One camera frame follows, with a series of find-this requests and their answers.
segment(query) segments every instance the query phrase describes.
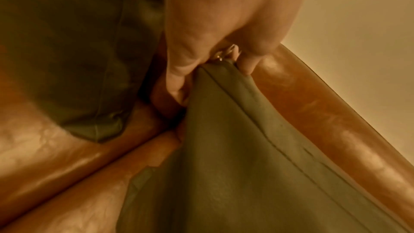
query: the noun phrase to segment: fabric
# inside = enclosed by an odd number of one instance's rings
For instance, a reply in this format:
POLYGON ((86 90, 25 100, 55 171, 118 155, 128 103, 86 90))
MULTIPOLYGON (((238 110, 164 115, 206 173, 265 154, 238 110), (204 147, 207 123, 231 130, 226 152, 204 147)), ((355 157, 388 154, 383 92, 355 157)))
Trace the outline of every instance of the fabric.
POLYGON ((225 61, 196 71, 183 147, 131 187, 118 233, 410 232, 225 61))
POLYGON ((163 29, 163 0, 0 0, 0 60, 72 134, 125 127, 163 29))

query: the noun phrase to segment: human hand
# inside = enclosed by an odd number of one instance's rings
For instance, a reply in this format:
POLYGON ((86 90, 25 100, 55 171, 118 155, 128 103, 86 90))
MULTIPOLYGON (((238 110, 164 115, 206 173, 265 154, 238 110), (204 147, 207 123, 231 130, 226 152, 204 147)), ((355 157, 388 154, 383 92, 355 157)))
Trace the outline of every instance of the human hand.
POLYGON ((166 0, 166 86, 185 104, 188 78, 217 51, 236 44, 239 70, 250 75, 287 34, 302 0, 166 0))

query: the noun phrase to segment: brown leather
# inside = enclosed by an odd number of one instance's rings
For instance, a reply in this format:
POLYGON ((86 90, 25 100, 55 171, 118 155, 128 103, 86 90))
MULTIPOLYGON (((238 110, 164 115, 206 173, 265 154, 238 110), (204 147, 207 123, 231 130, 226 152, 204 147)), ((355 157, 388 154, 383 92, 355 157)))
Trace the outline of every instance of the brown leather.
POLYGON ((253 73, 296 129, 414 228, 414 167, 286 47, 253 73))
POLYGON ((0 226, 167 127, 153 106, 138 101, 125 132, 100 145, 51 122, 3 72, 0 88, 0 226))
POLYGON ((163 133, 7 226, 2 233, 115 233, 129 179, 180 145, 163 133))

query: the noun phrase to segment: hand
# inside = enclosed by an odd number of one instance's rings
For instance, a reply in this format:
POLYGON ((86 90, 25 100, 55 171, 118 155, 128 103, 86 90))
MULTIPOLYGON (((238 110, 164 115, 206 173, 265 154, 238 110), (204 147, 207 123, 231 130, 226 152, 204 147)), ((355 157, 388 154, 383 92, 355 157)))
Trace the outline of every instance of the hand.
POLYGON ((186 77, 218 50, 236 44, 239 70, 250 75, 287 34, 302 0, 166 0, 166 86, 185 104, 186 77))

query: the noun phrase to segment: garment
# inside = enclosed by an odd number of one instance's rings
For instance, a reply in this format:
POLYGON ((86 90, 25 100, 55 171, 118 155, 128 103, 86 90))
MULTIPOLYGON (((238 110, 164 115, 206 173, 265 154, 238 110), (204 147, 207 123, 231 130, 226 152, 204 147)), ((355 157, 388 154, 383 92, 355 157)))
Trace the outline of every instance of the garment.
POLYGON ((118 233, 403 233, 231 63, 197 69, 184 145, 130 182, 118 233))
POLYGON ((53 121, 119 135, 163 29, 163 0, 0 0, 1 66, 53 121))

